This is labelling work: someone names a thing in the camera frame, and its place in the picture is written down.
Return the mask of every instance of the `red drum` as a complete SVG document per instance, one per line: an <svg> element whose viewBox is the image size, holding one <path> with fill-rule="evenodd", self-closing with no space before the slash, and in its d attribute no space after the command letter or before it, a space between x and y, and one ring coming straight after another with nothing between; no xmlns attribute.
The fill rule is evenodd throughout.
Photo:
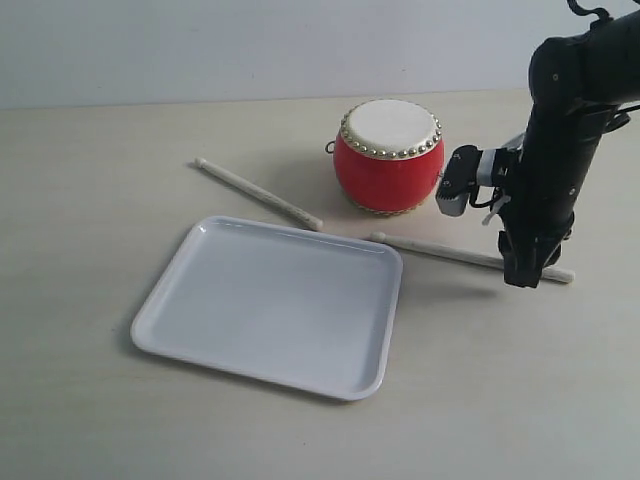
<svg viewBox="0 0 640 480"><path fill-rule="evenodd" d="M444 164L440 122L425 108L402 100L373 100L353 108L330 144L327 152L333 153L347 196L378 213L420 205Z"/></svg>

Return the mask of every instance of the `plastic tray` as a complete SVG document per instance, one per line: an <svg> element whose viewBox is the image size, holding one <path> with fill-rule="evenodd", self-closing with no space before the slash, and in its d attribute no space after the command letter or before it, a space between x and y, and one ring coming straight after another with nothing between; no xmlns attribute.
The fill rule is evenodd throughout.
<svg viewBox="0 0 640 480"><path fill-rule="evenodd" d="M152 354L358 400L382 383L401 275L385 245L211 217L187 235L131 334Z"/></svg>

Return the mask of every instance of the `white table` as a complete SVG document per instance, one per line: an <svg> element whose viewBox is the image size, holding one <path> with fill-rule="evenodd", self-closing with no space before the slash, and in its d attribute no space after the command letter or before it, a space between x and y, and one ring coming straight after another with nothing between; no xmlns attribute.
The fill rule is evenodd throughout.
<svg viewBox="0 0 640 480"><path fill-rule="evenodd" d="M407 97L455 146L524 126L527 92ZM0 478L636 479L640 242L633 123L605 137L560 266L571 286L403 254L387 374L334 404L138 352L129 327L209 215L290 223L203 156L326 230L496 253L499 221L347 202L324 145L358 98L0 112Z"/></svg>

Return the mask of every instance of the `wall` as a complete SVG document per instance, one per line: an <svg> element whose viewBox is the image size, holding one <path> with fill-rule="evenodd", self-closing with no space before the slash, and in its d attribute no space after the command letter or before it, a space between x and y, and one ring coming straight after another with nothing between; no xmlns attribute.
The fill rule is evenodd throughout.
<svg viewBox="0 0 640 480"><path fill-rule="evenodd" d="M5 0L0 108L524 87L588 23L564 0Z"/></svg>

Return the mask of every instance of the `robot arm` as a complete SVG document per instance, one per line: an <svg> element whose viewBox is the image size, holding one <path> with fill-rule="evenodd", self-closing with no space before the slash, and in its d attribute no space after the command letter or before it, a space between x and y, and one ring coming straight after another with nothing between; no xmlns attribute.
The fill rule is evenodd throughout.
<svg viewBox="0 0 640 480"><path fill-rule="evenodd" d="M522 144L459 147L436 192L445 215L462 215L467 203L497 213L504 280L519 287L537 287L542 270L557 262L602 136L628 123L636 107L623 103L640 100L640 11L613 20L601 8L569 6L599 19L585 34L549 38L533 54ZM491 200L477 202L480 187L494 189Z"/></svg>

